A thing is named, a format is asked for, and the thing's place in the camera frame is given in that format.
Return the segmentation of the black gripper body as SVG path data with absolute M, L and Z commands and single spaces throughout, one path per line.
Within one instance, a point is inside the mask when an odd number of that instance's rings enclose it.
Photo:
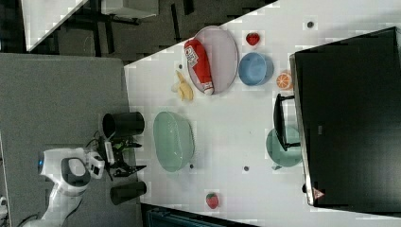
M 128 177 L 131 175 L 131 166 L 123 158 L 123 150 L 128 147 L 128 139 L 106 141 L 98 139 L 98 153 L 105 161 L 105 170 L 110 177 Z

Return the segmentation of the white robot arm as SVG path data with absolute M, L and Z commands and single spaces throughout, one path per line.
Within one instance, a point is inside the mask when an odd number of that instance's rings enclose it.
M 44 214 L 37 219 L 23 220 L 18 227 L 62 227 L 78 209 L 92 179 L 101 179 L 103 172 L 114 168 L 115 178 L 128 177 L 145 168 L 130 166 L 123 158 L 125 148 L 141 148 L 141 145 L 122 141 L 119 148 L 110 141 L 91 148 L 52 148 L 42 152 L 39 174 L 53 182 L 49 202 Z

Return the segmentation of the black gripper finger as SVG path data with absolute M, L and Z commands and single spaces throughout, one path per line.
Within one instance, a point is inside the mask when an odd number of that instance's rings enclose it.
M 124 166 L 118 168 L 113 175 L 115 177 L 129 177 L 144 168 L 145 166 Z
M 130 141 L 126 141 L 125 143 L 122 143 L 121 148 L 125 149 L 125 148 L 141 148 L 142 145 L 136 142 L 130 142 Z

